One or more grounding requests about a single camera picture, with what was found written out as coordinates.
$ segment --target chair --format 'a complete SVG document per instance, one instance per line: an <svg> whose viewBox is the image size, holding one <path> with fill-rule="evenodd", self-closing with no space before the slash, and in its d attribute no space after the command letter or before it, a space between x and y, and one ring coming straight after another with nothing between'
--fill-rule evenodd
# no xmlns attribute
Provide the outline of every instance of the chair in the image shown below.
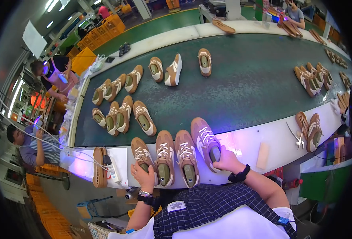
<svg viewBox="0 0 352 239"><path fill-rule="evenodd" d="M85 202L81 202L78 203L76 205L76 207L78 208L78 211L80 213L80 216L84 219L84 220L92 220L92 218L94 217L111 217L111 216L100 216L97 213L96 207L94 203L100 202L100 201L106 201L106 199L112 198L112 196L110 197L106 197L106 198L102 198L102 199L92 199L90 201L85 201Z"/></svg>

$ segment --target label patch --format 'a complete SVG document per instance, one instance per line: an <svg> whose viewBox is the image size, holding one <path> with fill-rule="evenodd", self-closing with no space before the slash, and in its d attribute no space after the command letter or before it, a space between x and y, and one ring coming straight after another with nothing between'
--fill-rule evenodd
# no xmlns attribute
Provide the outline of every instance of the label patch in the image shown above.
<svg viewBox="0 0 352 239"><path fill-rule="evenodd" d="M185 206L185 203L183 201L177 201L177 202L169 203L167 208L168 208L168 212L171 212L171 211L181 210L187 207Z"/></svg>

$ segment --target silver watch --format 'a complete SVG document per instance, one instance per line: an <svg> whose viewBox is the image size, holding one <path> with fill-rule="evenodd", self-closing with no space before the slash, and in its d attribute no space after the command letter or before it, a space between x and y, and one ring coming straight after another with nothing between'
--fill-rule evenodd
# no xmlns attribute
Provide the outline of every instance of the silver watch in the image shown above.
<svg viewBox="0 0 352 239"><path fill-rule="evenodd" d="M153 197L153 194L150 192L145 192L145 191L139 191L139 196L144 196L144 197Z"/></svg>

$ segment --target green conveyor belt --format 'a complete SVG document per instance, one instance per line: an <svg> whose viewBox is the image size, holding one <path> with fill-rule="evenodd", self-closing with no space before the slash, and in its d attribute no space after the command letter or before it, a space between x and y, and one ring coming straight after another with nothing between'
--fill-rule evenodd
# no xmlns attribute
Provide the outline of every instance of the green conveyor belt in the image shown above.
<svg viewBox="0 0 352 239"><path fill-rule="evenodd" d="M200 74L197 60L200 48L207 48L212 55L212 75L208 78ZM174 137L181 129L190 131L190 122L199 116L218 134L307 111L345 91L339 71L345 71L352 81L351 62L344 57L348 69L332 64L324 48L315 42L287 36L236 34L182 42L135 57L91 79L79 115L75 146L130 145L134 137L155 143L157 135L146 136L133 112L129 131L117 137L98 126L91 115L96 107L91 102L95 89L107 78L115 80L122 73L130 73L138 64L143 66L144 74L131 96L133 101L146 104L157 132L168 130ZM150 58L159 57L165 70L177 53L182 57L179 85L156 83L148 69ZM334 86L329 92L323 86L319 95L310 98L293 68L306 66L307 62L315 66L318 61L330 70ZM115 101L121 105L127 94L121 89ZM109 106L106 100L99 106L104 115Z"/></svg>

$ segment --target blue clip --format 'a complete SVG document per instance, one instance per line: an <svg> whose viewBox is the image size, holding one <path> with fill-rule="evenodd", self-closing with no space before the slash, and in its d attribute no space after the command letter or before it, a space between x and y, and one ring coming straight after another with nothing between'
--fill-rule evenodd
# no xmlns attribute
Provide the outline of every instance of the blue clip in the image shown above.
<svg viewBox="0 0 352 239"><path fill-rule="evenodd" d="M135 231L135 229L130 229L130 230L126 231L126 233L130 234L131 232L134 232L134 231Z"/></svg>
<svg viewBox="0 0 352 239"><path fill-rule="evenodd" d="M289 219L288 218L284 218L284 217L280 217L279 220L278 220L279 223L282 223L284 225L287 225L288 222L289 222Z"/></svg>

